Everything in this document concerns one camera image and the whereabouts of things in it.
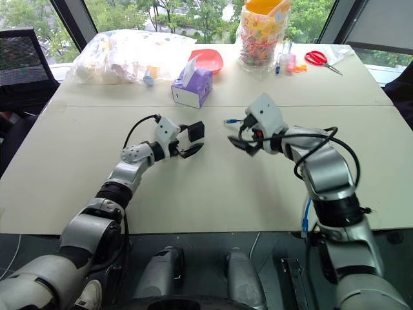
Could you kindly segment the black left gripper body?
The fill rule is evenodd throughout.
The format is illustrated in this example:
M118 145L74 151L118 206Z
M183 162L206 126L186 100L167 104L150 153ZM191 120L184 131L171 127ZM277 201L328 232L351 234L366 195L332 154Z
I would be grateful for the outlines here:
M174 134L172 135L171 139L170 139L170 143L168 144L168 150L169 150L170 157L180 156L180 155L179 155L179 152L180 152L181 150L183 150L183 149L180 149L180 148L178 147L178 145L179 145L179 140L178 140L177 137L178 137L178 135L179 135L180 133L182 133L182 132L180 132L180 129L179 129L178 133L174 133Z

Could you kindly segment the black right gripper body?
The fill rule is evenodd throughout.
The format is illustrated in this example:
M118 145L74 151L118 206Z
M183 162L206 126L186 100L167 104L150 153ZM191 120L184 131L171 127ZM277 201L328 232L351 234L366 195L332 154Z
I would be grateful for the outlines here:
M264 148L264 135L263 135L263 131L261 129L258 129L256 127L256 124L250 128L252 130L252 141L256 142L255 146L258 146L259 149L265 150ZM240 139L243 140L243 133L244 131L246 131L247 129L242 129L240 127Z

